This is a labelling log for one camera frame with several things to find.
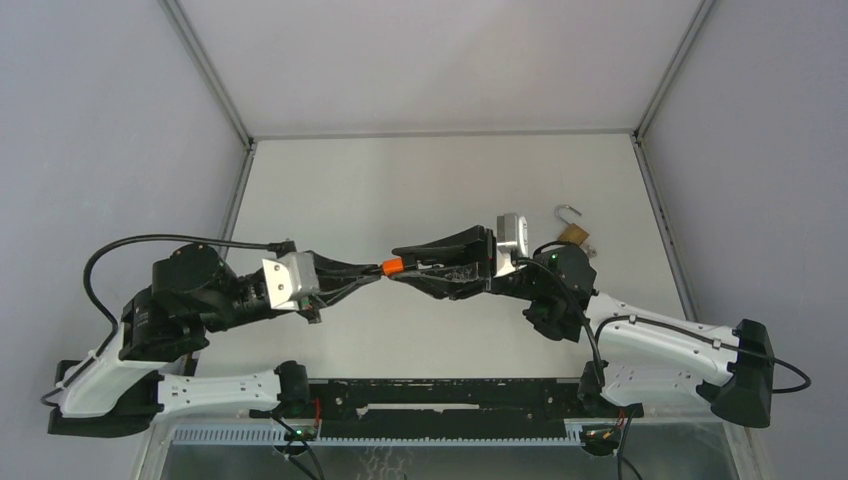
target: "orange object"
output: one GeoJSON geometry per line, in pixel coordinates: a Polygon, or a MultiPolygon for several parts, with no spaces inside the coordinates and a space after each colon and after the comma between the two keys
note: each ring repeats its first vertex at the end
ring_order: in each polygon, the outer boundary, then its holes
{"type": "Polygon", "coordinates": [[[403,271],[403,259],[393,258],[391,260],[386,260],[383,262],[383,273],[386,275],[391,275],[393,273],[398,273],[403,271]]]}

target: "black cable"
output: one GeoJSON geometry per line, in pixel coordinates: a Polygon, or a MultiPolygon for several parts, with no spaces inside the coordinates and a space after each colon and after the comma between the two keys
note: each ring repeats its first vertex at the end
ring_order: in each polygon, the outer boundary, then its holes
{"type": "Polygon", "coordinates": [[[631,470],[633,470],[633,473],[636,474],[636,478],[642,480],[642,476],[639,475],[639,471],[636,470],[636,467],[634,467],[629,460],[624,458],[624,442],[627,441],[627,434],[630,432],[630,424],[633,423],[633,416],[636,415],[636,410],[638,410],[638,408],[631,406],[630,413],[627,415],[627,423],[624,424],[624,429],[621,431],[621,441],[618,442],[618,451],[615,454],[615,456],[617,457],[616,463],[618,466],[618,480],[623,480],[624,478],[622,471],[623,469],[621,468],[624,464],[627,464],[627,466],[630,467],[631,470]]]}
{"type": "Polygon", "coordinates": [[[300,470],[301,472],[303,472],[303,473],[304,473],[304,475],[306,475],[307,477],[309,477],[311,480],[321,480],[320,478],[316,477],[314,473],[310,472],[310,471],[309,471],[309,469],[308,469],[308,468],[306,468],[306,465],[304,465],[304,464],[300,463],[300,461],[299,461],[298,459],[296,459],[296,458],[292,457],[291,455],[289,455],[289,456],[288,456],[288,458],[287,458],[287,460],[288,460],[288,461],[289,461],[292,465],[294,465],[295,467],[297,467],[297,469],[298,469],[298,470],[300,470]]]}
{"type": "MultiPolygon", "coordinates": [[[[643,317],[639,317],[639,316],[636,316],[635,319],[636,319],[637,322],[646,323],[648,325],[653,325],[655,327],[665,328],[665,329],[680,333],[682,335],[686,335],[687,337],[694,338],[694,339],[699,340],[701,342],[704,342],[704,343],[707,343],[707,344],[710,344],[710,345],[713,344],[713,339],[705,337],[703,335],[699,335],[695,332],[689,331],[685,328],[678,327],[676,325],[669,325],[669,324],[664,323],[664,322],[660,322],[660,321],[657,321],[657,320],[651,320],[650,318],[643,318],[643,317]]],[[[598,325],[598,329],[595,331],[595,339],[600,340],[601,332],[603,331],[604,327],[606,327],[608,324],[614,323],[614,322],[624,322],[624,321],[630,321],[630,316],[619,315],[617,317],[610,317],[610,318],[607,318],[606,320],[602,321],[601,324],[598,325]]],[[[800,368],[796,367],[795,365],[792,365],[789,362],[781,360],[781,359],[779,359],[775,356],[766,355],[766,354],[760,353],[760,352],[755,352],[753,350],[748,350],[747,348],[736,347],[736,346],[733,346],[733,345],[729,345],[727,343],[721,343],[720,347],[726,348],[728,350],[731,350],[731,351],[734,351],[734,352],[737,352],[737,353],[745,353],[745,354],[748,354],[748,355],[751,355],[751,356],[754,356],[754,357],[757,357],[757,358],[761,358],[761,359],[763,359],[767,362],[773,362],[777,365],[780,365],[784,368],[791,370],[792,372],[794,372],[796,375],[798,375],[799,377],[801,377],[803,379],[803,383],[801,383],[800,385],[796,385],[794,387],[774,388],[771,391],[771,393],[773,393],[773,394],[779,395],[779,394],[782,394],[782,393],[800,392],[801,390],[806,390],[806,389],[810,388],[810,385],[813,384],[813,381],[812,381],[812,379],[810,379],[810,376],[807,375],[806,373],[804,373],[800,368]]]]}
{"type": "Polygon", "coordinates": [[[630,463],[630,460],[628,460],[627,457],[621,457],[621,461],[624,462],[624,464],[630,468],[630,471],[633,472],[633,475],[636,475],[637,479],[645,480],[642,478],[642,475],[639,474],[639,470],[636,470],[636,467],[634,467],[633,464],[630,463]]]}
{"type": "MultiPolygon", "coordinates": [[[[542,245],[536,250],[544,248],[547,245],[553,245],[555,242],[548,242],[545,245],[542,245]]],[[[574,294],[571,293],[571,290],[568,289],[568,286],[565,282],[557,276],[556,273],[552,272],[548,267],[544,266],[540,262],[536,260],[532,260],[530,258],[519,258],[515,261],[516,265],[531,265],[537,270],[541,270],[545,272],[548,276],[550,276],[554,283],[559,285],[560,290],[562,290],[563,296],[565,297],[565,301],[567,304],[567,308],[571,310],[571,313],[577,315],[580,319],[580,323],[583,324],[583,329],[586,331],[586,337],[589,340],[589,345],[592,347],[592,358],[595,363],[595,377],[598,379],[598,385],[603,387],[606,384],[604,379],[604,361],[601,357],[601,349],[598,347],[598,340],[595,333],[592,332],[592,326],[589,323],[589,319],[586,318],[586,315],[583,313],[583,308],[577,303],[577,299],[574,298],[574,294]]]]}
{"type": "MultiPolygon", "coordinates": [[[[126,246],[126,245],[131,245],[133,243],[166,242],[166,241],[167,242],[197,242],[197,243],[204,243],[204,244],[208,244],[208,245],[215,245],[215,246],[219,246],[219,247],[243,248],[243,249],[249,249],[249,250],[268,250],[268,251],[274,251],[277,247],[282,245],[282,244],[276,244],[276,243],[262,244],[262,243],[233,242],[233,241],[230,241],[230,240],[218,240],[218,239],[215,239],[215,238],[195,237],[195,236],[191,236],[191,235],[173,235],[173,234],[166,234],[166,233],[153,233],[153,234],[149,234],[149,235],[135,235],[135,236],[132,236],[132,237],[122,238],[120,240],[115,240],[114,242],[112,242],[112,243],[110,243],[110,244],[108,244],[104,247],[101,247],[96,252],[94,252],[94,254],[88,259],[87,262],[85,262],[85,267],[83,268],[83,272],[82,272],[82,285],[83,285],[83,289],[85,290],[85,294],[88,296],[88,299],[97,308],[97,310],[99,310],[100,313],[102,313],[103,316],[106,317],[106,320],[108,320],[109,323],[112,325],[112,330],[109,332],[109,335],[106,336],[106,339],[103,340],[103,343],[101,343],[100,346],[97,348],[97,351],[94,355],[95,357],[99,357],[103,353],[103,351],[106,350],[106,347],[109,345],[109,342],[111,342],[112,339],[115,338],[115,335],[118,334],[118,320],[115,318],[114,315],[112,315],[112,312],[110,312],[109,309],[107,309],[106,306],[103,305],[103,302],[101,302],[100,299],[97,298],[97,295],[94,293],[94,289],[91,286],[91,272],[94,269],[94,265],[97,263],[98,260],[100,260],[101,257],[103,257],[107,253],[111,252],[112,250],[115,250],[116,248],[120,248],[120,247],[123,247],[123,246],[126,246]]],[[[42,395],[40,400],[39,400],[41,402],[41,404],[46,405],[48,407],[57,407],[58,405],[56,403],[49,402],[49,401],[47,401],[47,399],[52,397],[53,395],[56,395],[57,393],[61,392],[65,388],[68,388],[71,385],[71,382],[76,380],[77,377],[79,377],[82,374],[82,372],[84,372],[85,369],[88,368],[88,366],[91,365],[92,363],[94,363],[94,358],[89,358],[88,360],[85,361],[85,363],[82,364],[82,366],[77,368],[74,371],[74,373],[71,374],[71,376],[67,380],[65,380],[62,383],[61,387],[58,387],[58,388],[51,390],[50,392],[42,395]]]]}
{"type": "Polygon", "coordinates": [[[548,247],[553,247],[554,245],[564,246],[564,245],[577,245],[577,244],[574,243],[574,242],[563,242],[562,240],[554,240],[553,242],[548,242],[548,243],[545,243],[543,245],[540,245],[539,248],[537,248],[536,250],[533,250],[533,257],[538,256],[540,253],[542,253],[542,250],[544,250],[548,247]]]}
{"type": "MultiPolygon", "coordinates": [[[[300,436],[300,435],[298,435],[298,433],[295,431],[295,429],[293,429],[292,427],[290,427],[290,426],[289,426],[286,422],[284,422],[284,421],[283,421],[283,419],[282,419],[282,418],[280,418],[278,415],[271,414],[271,418],[272,418],[275,422],[277,422],[277,423],[279,423],[280,425],[282,425],[282,426],[283,426],[283,428],[285,428],[286,430],[288,430],[289,434],[291,434],[294,438],[297,438],[297,437],[299,437],[299,436],[300,436]]],[[[303,446],[304,446],[304,447],[306,447],[306,452],[307,452],[307,453],[309,453],[309,456],[310,456],[310,457],[312,457],[312,463],[314,463],[314,464],[315,464],[315,469],[316,469],[316,470],[318,470],[318,478],[315,478],[315,477],[313,476],[312,472],[307,473],[307,475],[309,475],[309,477],[310,477],[310,478],[312,478],[313,480],[324,480],[324,470],[321,468],[321,463],[318,461],[318,456],[317,456],[317,455],[315,455],[315,452],[314,452],[314,451],[312,451],[312,447],[311,447],[311,446],[309,446],[309,444],[306,442],[306,440],[299,439],[299,441],[300,441],[300,443],[302,443],[302,444],[303,444],[303,446]]],[[[301,465],[298,465],[298,463],[300,463],[300,462],[295,463],[295,466],[296,466],[296,467],[298,467],[298,468],[303,467],[303,465],[302,465],[302,464],[301,464],[301,465]]],[[[303,471],[304,471],[304,473],[306,473],[306,472],[308,471],[308,470],[305,470],[305,467],[304,467],[304,468],[301,468],[301,470],[303,470],[303,471]]]]}

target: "metal frame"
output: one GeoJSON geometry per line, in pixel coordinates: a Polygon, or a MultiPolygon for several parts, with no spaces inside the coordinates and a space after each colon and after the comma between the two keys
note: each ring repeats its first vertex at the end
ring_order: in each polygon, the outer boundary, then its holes
{"type": "Polygon", "coordinates": [[[642,142],[642,139],[645,137],[645,133],[654,121],[654,117],[665,99],[666,93],[668,93],[669,88],[674,83],[675,78],[677,78],[680,68],[683,66],[686,58],[688,58],[689,52],[692,50],[695,40],[698,38],[701,30],[703,30],[704,25],[710,17],[710,13],[713,11],[713,7],[715,7],[717,3],[718,0],[701,0],[701,4],[698,5],[698,10],[689,22],[689,27],[686,28],[686,33],[683,35],[683,39],[674,51],[674,55],[671,57],[671,62],[669,62],[668,67],[666,67],[665,73],[663,73],[662,79],[660,79],[660,83],[657,85],[657,89],[651,96],[650,102],[648,102],[648,107],[645,109],[645,113],[643,113],[642,118],[639,119],[639,125],[633,132],[633,136],[639,143],[642,142]]]}
{"type": "Polygon", "coordinates": [[[194,62],[200,71],[200,75],[206,82],[206,86],[209,87],[209,91],[215,97],[215,101],[221,106],[224,115],[229,120],[239,140],[241,140],[242,145],[245,148],[249,148],[253,144],[253,140],[247,133],[247,127],[244,126],[238,109],[236,109],[232,98],[227,93],[227,89],[224,88],[224,83],[221,82],[215,66],[209,60],[209,55],[206,53],[206,49],[203,48],[203,44],[200,42],[200,38],[198,38],[197,32],[192,27],[179,0],[159,0],[159,3],[174,26],[174,30],[176,30],[180,39],[183,41],[183,45],[185,45],[192,62],[194,62]]]}
{"type": "MultiPolygon", "coordinates": [[[[176,32],[183,41],[188,55],[197,66],[199,73],[206,82],[210,92],[215,98],[215,101],[220,105],[224,115],[230,122],[233,130],[239,140],[245,146],[245,157],[242,160],[242,167],[239,171],[238,178],[235,183],[233,196],[228,205],[228,211],[224,218],[221,227],[221,238],[229,239],[232,237],[235,229],[238,211],[241,206],[241,201],[244,191],[247,186],[247,180],[253,164],[253,157],[256,153],[256,141],[251,137],[247,127],[242,121],[238,109],[232,101],[232,98],[227,93],[227,90],[215,70],[212,61],[210,60],[202,42],[200,41],[196,31],[191,25],[185,10],[179,0],[159,0],[163,10],[174,26],[176,32]]],[[[669,89],[673,85],[677,75],[685,63],[689,53],[691,52],[695,40],[703,30],[710,13],[714,10],[718,0],[702,0],[695,15],[689,23],[687,31],[683,36],[680,44],[674,52],[674,55],[666,68],[663,77],[657,85],[654,94],[652,95],[645,112],[639,120],[635,130],[622,129],[606,129],[606,130],[537,130],[537,131],[469,131],[469,132],[410,132],[410,133],[366,133],[366,134],[338,134],[338,135],[279,135],[267,136],[261,139],[331,139],[331,138],[392,138],[392,137],[449,137],[449,136],[483,136],[483,135],[560,135],[560,134],[610,134],[610,133],[628,133],[630,134],[633,144],[634,153],[639,163],[639,168],[642,173],[642,178],[648,192],[648,197],[651,207],[654,211],[654,216],[657,221],[657,226],[660,231],[660,237],[663,242],[663,247],[669,260],[669,265],[672,270],[675,284],[678,288],[680,302],[683,306],[686,318],[692,321],[697,321],[697,309],[693,300],[692,290],[687,281],[683,265],[675,248],[673,230],[669,225],[669,219],[666,216],[665,203],[662,200],[661,192],[659,192],[654,175],[651,169],[650,161],[645,152],[643,139],[650,128],[656,114],[663,103],[669,89]]],[[[222,251],[222,255],[226,255],[226,250],[222,251]]],[[[669,421],[691,421],[689,417],[666,417],[664,415],[653,418],[641,419],[638,423],[667,423],[669,421]]],[[[145,435],[146,447],[141,450],[137,458],[135,468],[133,470],[133,478],[143,480],[154,480],[161,476],[162,469],[165,463],[168,447],[174,440],[175,435],[186,429],[196,428],[204,423],[200,421],[192,422],[191,424],[182,423],[167,423],[159,424],[149,430],[145,435]]],[[[251,423],[249,419],[243,419],[235,425],[243,425],[245,428],[256,428],[255,423],[251,423]]],[[[236,428],[233,425],[226,427],[230,431],[236,428]]],[[[734,462],[739,474],[743,478],[753,479],[770,479],[773,478],[773,473],[769,469],[767,455],[762,448],[757,432],[742,427],[727,425],[725,427],[727,438],[730,443],[734,462]]]]}

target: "white wall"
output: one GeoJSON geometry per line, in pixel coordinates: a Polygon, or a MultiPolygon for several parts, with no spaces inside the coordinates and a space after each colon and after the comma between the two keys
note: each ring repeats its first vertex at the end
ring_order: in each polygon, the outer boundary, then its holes
{"type": "Polygon", "coordinates": [[[700,0],[183,0],[254,136],[633,129],[700,0]]]}
{"type": "Polygon", "coordinates": [[[766,323],[813,377],[774,398],[778,478],[844,478],[846,20],[843,0],[720,2],[647,139],[701,320],[766,323]]]}
{"type": "MultiPolygon", "coordinates": [[[[38,404],[108,332],[83,263],[125,235],[217,235],[241,146],[154,0],[4,1],[0,77],[0,478],[127,478],[140,436],[48,436],[38,404]]],[[[108,256],[106,305],[171,247],[108,256]]]]}

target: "gray wall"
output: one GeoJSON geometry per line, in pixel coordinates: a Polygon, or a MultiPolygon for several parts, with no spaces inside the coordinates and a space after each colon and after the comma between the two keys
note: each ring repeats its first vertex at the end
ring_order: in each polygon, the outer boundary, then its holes
{"type": "MultiPolygon", "coordinates": [[[[217,235],[242,158],[155,0],[0,3],[0,478],[127,478],[141,436],[45,434],[63,358],[107,334],[87,256],[125,235],[217,235]]],[[[107,256],[120,309],[172,245],[107,256]]]]}
{"type": "Polygon", "coordinates": [[[778,478],[846,468],[846,21],[844,0],[719,2],[647,138],[700,319],[765,322],[812,374],[774,399],[778,478]]]}

